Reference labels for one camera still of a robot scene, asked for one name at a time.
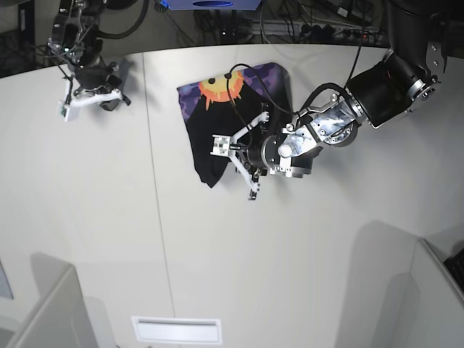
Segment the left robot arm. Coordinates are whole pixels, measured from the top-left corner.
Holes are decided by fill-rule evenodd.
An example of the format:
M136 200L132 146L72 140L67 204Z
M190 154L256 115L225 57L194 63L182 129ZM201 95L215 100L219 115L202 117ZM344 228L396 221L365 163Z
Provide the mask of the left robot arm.
M348 146L363 123L378 128L439 90L463 3L388 1L386 13L390 47L378 64L351 74L345 86L318 86L297 111L261 112L228 137L227 157L246 180L250 199L261 177L308 175L324 146Z

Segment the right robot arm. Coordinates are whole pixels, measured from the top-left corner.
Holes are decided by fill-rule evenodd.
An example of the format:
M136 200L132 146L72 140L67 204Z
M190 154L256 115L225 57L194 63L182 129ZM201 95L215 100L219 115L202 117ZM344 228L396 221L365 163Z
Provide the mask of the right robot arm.
M64 119L70 120L82 108L93 104L109 112L121 103L131 104L120 88L123 81L116 75L118 63L105 63L101 52L105 39L121 40L138 30L149 2L142 2L136 21L121 33L106 33L99 24L105 11L123 11L134 4L134 1L60 2L47 46L51 57L62 59L70 71L65 76L66 92L60 104Z

